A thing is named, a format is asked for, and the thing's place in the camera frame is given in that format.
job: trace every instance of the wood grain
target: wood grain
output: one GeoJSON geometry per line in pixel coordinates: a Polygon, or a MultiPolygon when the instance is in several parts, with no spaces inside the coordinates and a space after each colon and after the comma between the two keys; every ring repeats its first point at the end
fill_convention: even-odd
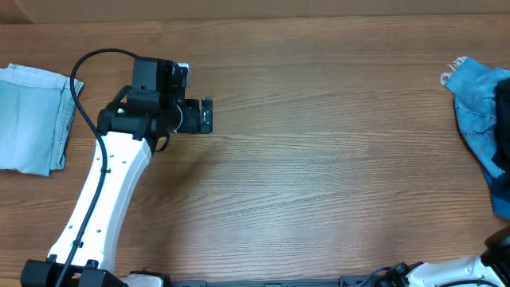
{"type": "Polygon", "coordinates": [[[36,23],[504,14],[507,0],[18,0],[36,23]]]}
{"type": "MultiPolygon", "coordinates": [[[[0,65],[69,74],[118,47],[191,64],[214,133],[153,157],[121,231],[116,274],[208,281],[333,278],[484,249],[492,214],[439,75],[457,56],[510,67],[506,16],[409,16],[0,26],[0,65]]],[[[95,116],[132,59],[78,72],[95,116]]],[[[88,174],[77,116],[63,171],[0,173],[0,282],[43,259],[88,174]]]]}
{"type": "Polygon", "coordinates": [[[31,23],[16,0],[0,0],[0,23],[31,23]]]}

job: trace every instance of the blue fabric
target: blue fabric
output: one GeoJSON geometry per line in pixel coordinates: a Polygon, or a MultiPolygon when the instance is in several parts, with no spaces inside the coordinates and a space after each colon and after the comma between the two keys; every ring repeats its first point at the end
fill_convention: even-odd
{"type": "MultiPolygon", "coordinates": [[[[510,78],[504,69],[490,69],[479,62],[467,58],[446,82],[445,87],[455,94],[455,112],[464,140],[482,164],[482,172],[491,187],[504,171],[492,157],[496,154],[497,143],[494,136],[496,124],[496,102],[494,88],[501,80],[510,78]]],[[[510,219],[510,202],[507,199],[492,198],[495,214],[510,219]]]]}
{"type": "Polygon", "coordinates": [[[49,176],[64,168],[75,108],[69,87],[67,77],[44,70],[0,69],[0,169],[49,176]]]}

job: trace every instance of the black cable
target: black cable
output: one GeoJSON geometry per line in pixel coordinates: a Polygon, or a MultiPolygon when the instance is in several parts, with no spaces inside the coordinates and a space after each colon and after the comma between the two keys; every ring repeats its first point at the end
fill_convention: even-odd
{"type": "Polygon", "coordinates": [[[113,102],[116,104],[120,103],[120,101],[128,94],[129,89],[131,86],[125,85],[122,87],[122,89],[117,93],[117,96],[113,99],[113,102]]]}
{"type": "Polygon", "coordinates": [[[382,271],[388,271],[389,269],[391,269],[391,267],[381,267],[379,269],[376,269],[374,272],[372,272],[368,276],[368,278],[365,281],[363,281],[359,284],[353,285],[352,287],[364,287],[369,281],[371,281],[373,279],[373,277],[375,277],[375,275],[377,275],[377,273],[382,272],[382,271]]]}
{"type": "Polygon", "coordinates": [[[476,284],[477,286],[487,285],[487,286],[491,286],[491,287],[500,287],[497,284],[494,284],[490,281],[483,280],[483,278],[475,279],[475,280],[460,280],[460,281],[450,282],[450,283],[440,285],[439,287],[453,287],[453,286],[466,285],[466,284],[476,284]]]}
{"type": "Polygon", "coordinates": [[[164,151],[165,149],[167,149],[169,143],[170,143],[170,133],[167,134],[167,139],[165,140],[165,143],[163,144],[163,146],[160,147],[159,150],[157,150],[155,152],[164,151]]]}
{"type": "Polygon", "coordinates": [[[101,189],[103,188],[104,183],[104,177],[107,173],[107,166],[108,166],[108,157],[106,154],[106,147],[104,146],[103,139],[101,138],[101,135],[96,129],[96,126],[94,123],[90,120],[90,118],[87,116],[87,113],[81,106],[80,102],[78,101],[77,92],[74,88],[74,78],[76,77],[78,68],[80,68],[80,65],[85,62],[85,60],[89,59],[90,57],[97,55],[99,53],[108,53],[108,52],[116,52],[116,53],[123,53],[126,55],[129,55],[131,57],[137,57],[136,54],[128,52],[126,50],[122,49],[115,49],[115,48],[107,48],[107,49],[98,49],[96,51],[93,51],[91,53],[86,54],[83,56],[75,65],[73,68],[73,71],[71,72],[70,83],[69,87],[71,89],[71,96],[73,97],[74,104],[76,105],[76,108],[78,111],[80,111],[80,114],[83,116],[85,122],[88,124],[92,132],[94,133],[94,136],[97,138],[97,142],[99,143],[99,146],[101,148],[101,155],[103,157],[103,166],[101,167],[101,175],[99,177],[99,182],[97,183],[96,193],[94,194],[94,197],[92,198],[92,201],[90,202],[90,206],[88,207],[87,214],[85,215],[83,222],[81,223],[80,229],[78,230],[78,234],[76,236],[76,239],[73,241],[73,247],[71,248],[71,251],[69,252],[69,255],[67,257],[67,260],[65,261],[64,268],[62,269],[62,273],[59,276],[57,283],[55,284],[55,287],[61,287],[65,277],[67,276],[67,272],[69,271],[69,267],[71,266],[71,262],[73,261],[74,255],[76,254],[78,247],[81,245],[81,239],[83,238],[83,234],[85,233],[85,228],[87,227],[88,221],[90,220],[90,217],[92,216],[92,212],[94,211],[94,207],[96,207],[97,199],[99,198],[99,195],[101,193],[101,189]]]}

